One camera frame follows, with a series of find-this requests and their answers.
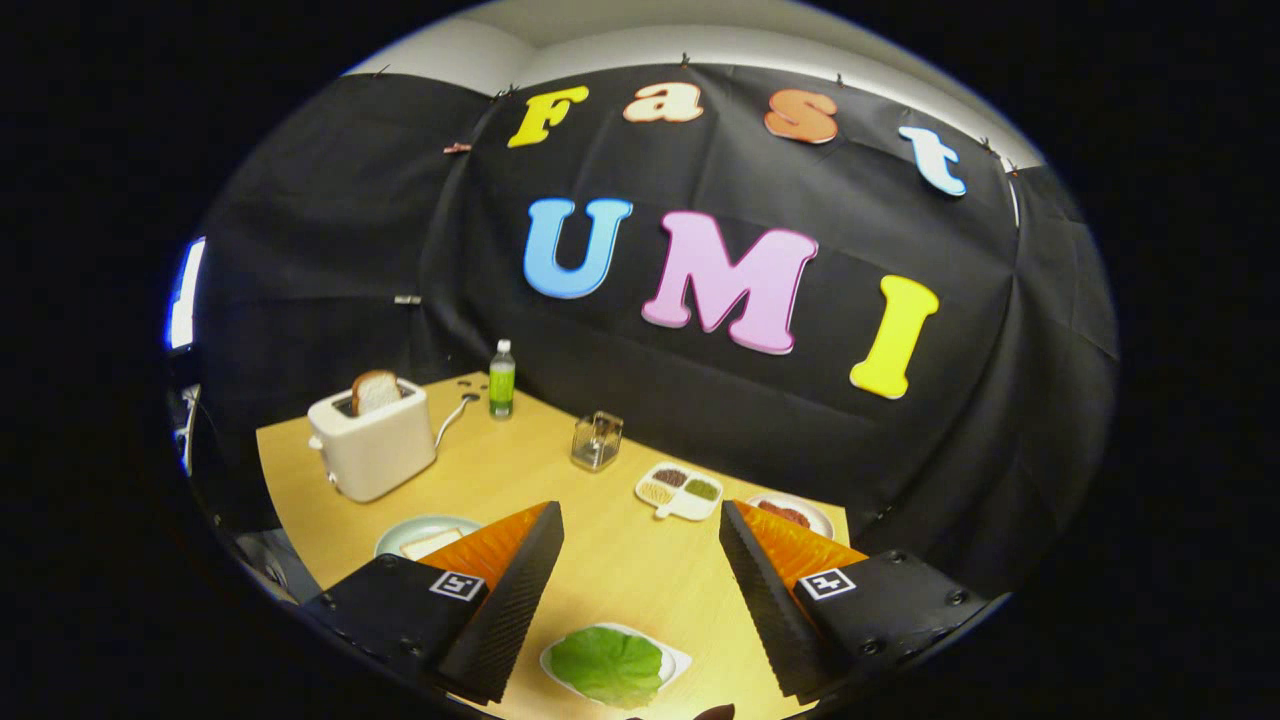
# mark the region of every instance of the divided plate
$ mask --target divided plate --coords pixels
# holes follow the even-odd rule
[[[676,650],[676,648],[673,648],[673,647],[671,647],[671,646],[668,646],[666,643],[660,643],[660,642],[650,638],[649,635],[641,633],[640,630],[636,630],[635,628],[627,628],[626,625],[618,625],[617,623],[595,623],[594,625],[588,625],[586,628],[608,628],[611,630],[617,630],[620,633],[626,633],[628,635],[641,637],[641,638],[652,642],[654,646],[657,646],[658,650],[662,651],[662,667],[658,669],[658,678],[662,679],[662,684],[658,685],[658,692],[662,692],[663,688],[666,688],[667,685],[669,685],[672,680],[675,680],[676,678],[678,678],[680,674],[684,673],[685,670],[689,670],[689,666],[694,664],[694,659],[692,657],[689,657],[684,652],[680,652],[678,650]],[[553,642],[552,644],[547,646],[547,650],[544,650],[543,653],[538,656],[538,664],[543,666],[543,671],[547,673],[547,676],[549,676],[550,679],[553,679],[557,683],[559,683],[561,687],[568,688],[568,691],[572,692],[573,694],[576,694],[576,696],[579,696],[581,698],[590,700],[591,702],[594,702],[596,705],[604,705],[603,702],[600,702],[598,700],[586,697],[585,694],[577,692],[577,688],[575,688],[573,685],[566,683],[564,680],[561,680],[559,678],[556,676],[554,673],[552,673],[552,666],[550,666],[552,648],[556,647],[556,646],[558,646],[562,642],[564,642],[564,638],[561,638],[561,639]]]
[[[680,487],[669,486],[654,479],[654,474],[659,470],[678,470],[685,474],[685,480]],[[686,492],[685,488],[695,479],[716,488],[716,497],[708,500]],[[678,515],[686,520],[705,520],[719,507],[719,501],[724,497],[724,486],[716,478],[710,478],[684,465],[658,462],[636,483],[636,497],[657,507],[658,510],[654,511],[653,516],[659,520],[667,515]]]
[[[753,507],[759,507],[762,500],[768,500],[773,505],[777,505],[778,507],[783,507],[786,510],[795,510],[796,512],[804,515],[806,520],[809,520],[810,530],[818,533],[819,536],[827,539],[836,539],[836,527],[831,523],[831,518],[827,518],[827,514],[823,512],[822,510],[818,510],[818,507],[814,506],[812,502],[801,500],[794,495],[786,495],[782,492],[767,492],[763,495],[758,495],[751,500],[748,500],[746,503]]]

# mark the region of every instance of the white plate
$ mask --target white plate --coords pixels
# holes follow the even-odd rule
[[[769,502],[777,505],[778,507],[795,510],[796,512],[804,515],[806,520],[809,520],[809,529],[812,532],[815,532],[827,539],[836,539],[836,527],[832,525],[831,518],[827,518],[827,515],[822,510],[818,510],[809,501],[801,500],[794,495],[786,495],[781,492],[767,492],[763,495],[758,495],[751,500],[748,500],[746,503],[750,505],[751,507],[759,507],[762,500],[768,500]]]
[[[668,469],[680,470],[681,473],[684,473],[686,475],[685,484],[689,484],[689,482],[691,482],[695,478],[710,484],[717,491],[716,500],[707,500],[704,497],[698,497],[696,495],[685,492],[684,486],[677,488],[675,486],[668,486],[662,480],[653,479],[654,473],[657,473],[658,470],[668,470]],[[654,502],[648,497],[640,495],[640,488],[646,483],[655,483],[658,487],[669,492],[671,500],[659,505],[658,502]],[[712,516],[712,512],[714,512],[716,509],[719,507],[719,501],[724,498],[724,486],[722,486],[719,480],[712,478],[710,475],[705,475],[703,473],[699,473],[698,470],[694,470],[691,468],[685,468],[684,465],[677,465],[675,462],[658,462],[657,465],[650,468],[649,471],[645,473],[643,478],[640,478],[640,482],[636,483],[635,492],[636,497],[639,497],[641,502],[648,502],[649,505],[653,505],[654,507],[658,509],[654,511],[653,516],[659,520],[666,518],[667,515],[678,515],[681,518],[685,518],[686,520],[695,520],[695,521],[705,520]]]
[[[399,551],[401,546],[443,533],[444,530],[449,530],[452,528],[457,528],[463,536],[470,536],[480,529],[480,524],[467,520],[466,518],[454,518],[453,515],[422,515],[420,518],[404,520],[383,533],[383,537],[378,539],[378,544],[374,546],[374,557],[387,552],[404,557],[404,553]]]
[[[641,633],[640,630],[636,630],[635,628],[627,628],[626,625],[618,625],[617,623],[596,623],[594,625],[588,625],[586,628],[608,628],[611,630],[617,630],[620,633],[626,633],[628,635],[641,637],[652,642],[654,646],[657,646],[658,650],[662,651],[662,667],[658,669],[658,678],[662,680],[662,684],[658,685],[657,692],[662,692],[663,688],[669,685],[672,680],[678,678],[681,673],[684,673],[685,670],[689,670],[689,666],[694,664],[692,657],[689,657],[684,652],[680,652],[678,650],[666,643],[660,643],[650,638],[649,635]],[[590,700],[596,705],[605,705],[595,698],[586,697],[585,694],[577,692],[577,688],[566,683],[564,680],[561,680],[559,678],[556,676],[556,673],[552,673],[552,666],[550,666],[552,648],[562,642],[564,642],[564,638],[561,638],[553,642],[552,644],[547,646],[547,650],[544,650],[543,653],[538,656],[538,664],[543,666],[543,671],[547,673],[548,678],[556,680],[557,683],[561,684],[561,687],[567,688],[571,693],[581,698]]]

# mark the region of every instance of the wooden table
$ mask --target wooden table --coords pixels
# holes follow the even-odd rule
[[[472,373],[426,386],[434,432],[463,392],[477,392],[481,400],[449,424],[435,462],[366,505],[347,500],[328,483],[320,455],[307,447],[311,425],[305,416],[257,430],[276,514],[320,587],[333,587],[372,559],[378,539],[403,520],[439,514],[485,525],[557,500],[564,544],[556,570],[503,702],[477,707],[516,720],[691,720],[703,710],[730,702],[737,706],[739,720],[776,720],[809,707],[778,691],[721,550],[719,512],[699,523],[676,516],[657,520],[654,509],[634,492],[636,480],[663,460],[718,479],[724,500],[746,500],[769,488],[631,442],[626,428],[617,459],[593,474],[568,459],[577,418],[517,389],[512,418],[495,421],[481,389],[486,383],[485,373]],[[847,544],[845,510],[812,502],[831,518],[836,539]],[[628,625],[681,650],[694,664],[639,711],[586,701],[547,676],[538,664],[547,646],[605,621]]]

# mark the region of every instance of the orange letter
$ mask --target orange letter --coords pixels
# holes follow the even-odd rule
[[[906,364],[920,338],[924,319],[938,311],[938,296],[900,275],[881,279],[884,315],[867,360],[854,365],[849,382],[867,392],[897,400],[906,395]]]
[[[778,137],[813,142],[827,142],[840,129],[831,115],[836,114],[836,101],[826,95],[803,90],[780,90],[769,97],[772,111],[764,114],[764,127]]]
[[[507,147],[535,145],[547,140],[547,136],[550,135],[547,128],[556,127],[564,119],[564,115],[568,114],[568,104],[584,100],[586,100],[585,85],[534,95],[525,101],[525,105],[529,105],[529,111],[525,113],[525,120],[520,123],[520,129],[507,141]]]
[[[622,117],[632,123],[649,123],[653,120],[667,120],[669,123],[687,123],[703,114],[698,106],[698,96],[701,90],[696,85],[687,82],[663,82],[650,85],[636,91],[635,102],[622,110]]]

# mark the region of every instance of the hand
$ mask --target hand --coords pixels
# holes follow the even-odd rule
[[[630,717],[628,720],[640,720],[640,717]],[[694,720],[733,720],[733,703],[704,710]]]

